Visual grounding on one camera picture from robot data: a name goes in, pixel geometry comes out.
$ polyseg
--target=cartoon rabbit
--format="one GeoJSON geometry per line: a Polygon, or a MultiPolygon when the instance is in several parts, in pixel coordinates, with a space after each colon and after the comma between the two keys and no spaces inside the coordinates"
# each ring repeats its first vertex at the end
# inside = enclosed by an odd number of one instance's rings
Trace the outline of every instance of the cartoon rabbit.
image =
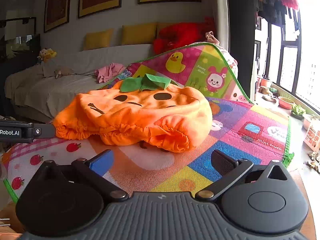
{"type": "Polygon", "coordinates": [[[206,82],[207,88],[211,92],[217,92],[218,89],[222,88],[224,85],[224,79],[227,76],[228,68],[222,68],[221,72],[217,72],[215,66],[209,67],[208,71],[210,74],[208,75],[206,82]]]}

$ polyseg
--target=gray ribbed panel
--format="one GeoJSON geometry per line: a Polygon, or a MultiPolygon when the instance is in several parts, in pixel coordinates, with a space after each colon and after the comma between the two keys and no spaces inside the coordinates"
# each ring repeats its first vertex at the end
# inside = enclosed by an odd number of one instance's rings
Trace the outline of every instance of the gray ribbed panel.
{"type": "Polygon", "coordinates": [[[249,235],[229,225],[215,205],[198,202],[189,193],[135,193],[133,198],[124,203],[110,204],[98,222],[76,235],[48,238],[25,233],[20,239],[306,240],[298,232],[276,237],[249,235]]]}

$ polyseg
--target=play mat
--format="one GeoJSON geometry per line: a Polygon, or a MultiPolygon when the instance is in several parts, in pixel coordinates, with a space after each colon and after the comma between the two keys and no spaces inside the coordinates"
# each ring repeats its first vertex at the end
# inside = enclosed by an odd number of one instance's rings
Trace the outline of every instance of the play mat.
{"type": "Polygon", "coordinates": [[[194,87],[208,99],[212,127],[199,147],[171,153],[145,142],[107,146],[98,135],[81,141],[50,138],[16,144],[2,158],[8,171],[4,183],[12,199],[17,201],[44,160],[66,165],[78,158],[91,159],[107,149],[110,151],[99,159],[102,167],[99,174],[129,194],[190,191],[194,195],[223,175],[223,167],[211,165],[211,153],[215,149],[254,164],[268,164],[274,159],[285,166],[289,164],[293,156],[289,154],[288,117],[252,104],[229,62],[214,45],[190,45],[133,63],[105,88],[128,76],[145,73],[167,76],[179,86],[194,87]]]}

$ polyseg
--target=red plush toy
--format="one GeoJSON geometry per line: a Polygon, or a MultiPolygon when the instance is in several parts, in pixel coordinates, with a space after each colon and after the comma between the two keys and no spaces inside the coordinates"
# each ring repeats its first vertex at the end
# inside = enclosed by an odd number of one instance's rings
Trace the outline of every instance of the red plush toy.
{"type": "Polygon", "coordinates": [[[153,50],[160,54],[171,49],[189,45],[193,42],[203,41],[205,33],[215,32],[213,18],[206,17],[204,23],[177,23],[163,28],[159,37],[153,42],[153,50]]]}

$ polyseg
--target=triangular hole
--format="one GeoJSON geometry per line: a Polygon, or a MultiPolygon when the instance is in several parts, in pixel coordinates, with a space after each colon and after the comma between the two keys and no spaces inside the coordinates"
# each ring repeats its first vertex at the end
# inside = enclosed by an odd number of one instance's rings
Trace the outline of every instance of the triangular hole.
{"type": "Polygon", "coordinates": [[[287,180],[287,177],[285,176],[282,169],[278,165],[273,166],[268,178],[269,179],[287,180]]]}

